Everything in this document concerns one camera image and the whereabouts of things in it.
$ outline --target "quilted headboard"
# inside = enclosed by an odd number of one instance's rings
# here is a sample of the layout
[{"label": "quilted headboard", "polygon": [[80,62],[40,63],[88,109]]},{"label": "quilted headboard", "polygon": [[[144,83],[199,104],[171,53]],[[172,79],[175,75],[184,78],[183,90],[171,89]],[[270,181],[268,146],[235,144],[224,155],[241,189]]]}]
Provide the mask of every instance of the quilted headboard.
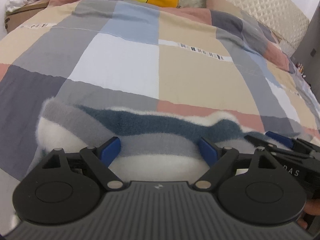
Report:
[{"label": "quilted headboard", "polygon": [[[287,54],[297,49],[309,20],[291,0],[227,0],[269,27]],[[181,7],[205,7],[205,0],[180,0]]]}]

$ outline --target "hand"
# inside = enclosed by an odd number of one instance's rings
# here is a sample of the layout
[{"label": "hand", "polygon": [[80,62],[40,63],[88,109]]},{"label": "hand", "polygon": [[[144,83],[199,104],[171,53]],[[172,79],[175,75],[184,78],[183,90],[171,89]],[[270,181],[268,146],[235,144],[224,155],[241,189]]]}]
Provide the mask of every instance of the hand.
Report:
[{"label": "hand", "polygon": [[[307,200],[306,205],[304,206],[304,212],[312,215],[319,216],[320,215],[320,199],[310,199]],[[304,229],[307,229],[308,224],[302,218],[298,219],[298,225]]]}]

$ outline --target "bedspread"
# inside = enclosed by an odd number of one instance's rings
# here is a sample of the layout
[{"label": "bedspread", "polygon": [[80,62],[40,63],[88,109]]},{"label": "bedspread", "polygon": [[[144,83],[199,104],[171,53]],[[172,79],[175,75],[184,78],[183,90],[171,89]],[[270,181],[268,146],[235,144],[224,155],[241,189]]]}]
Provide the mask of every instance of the bedspread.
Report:
[{"label": "bedspread", "polygon": [[52,0],[0,42],[0,168],[119,136],[121,179],[194,181],[197,142],[319,138],[320,107],[267,28],[202,8]]}]

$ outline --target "silver screw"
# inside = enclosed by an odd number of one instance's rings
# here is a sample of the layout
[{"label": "silver screw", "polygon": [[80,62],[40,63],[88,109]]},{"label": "silver screw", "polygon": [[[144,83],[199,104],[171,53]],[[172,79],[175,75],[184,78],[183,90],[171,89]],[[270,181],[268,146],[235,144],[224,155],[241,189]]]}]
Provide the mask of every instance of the silver screw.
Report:
[{"label": "silver screw", "polygon": [[207,189],[211,187],[211,183],[206,180],[199,180],[196,182],[196,187],[200,189]]},{"label": "silver screw", "polygon": [[108,182],[107,186],[111,189],[119,189],[123,186],[123,183],[119,180],[112,180]]}]

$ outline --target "patchwork duvet cover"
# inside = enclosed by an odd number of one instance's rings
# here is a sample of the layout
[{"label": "patchwork duvet cover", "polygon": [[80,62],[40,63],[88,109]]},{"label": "patchwork duvet cover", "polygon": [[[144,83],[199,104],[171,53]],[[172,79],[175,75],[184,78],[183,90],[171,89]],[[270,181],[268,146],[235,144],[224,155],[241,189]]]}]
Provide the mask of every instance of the patchwork duvet cover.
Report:
[{"label": "patchwork duvet cover", "polygon": [[50,150],[121,139],[122,180],[208,170],[197,142],[253,153],[274,131],[318,144],[320,107],[276,37],[242,13],[131,0],[52,0],[0,42],[0,233]]}]

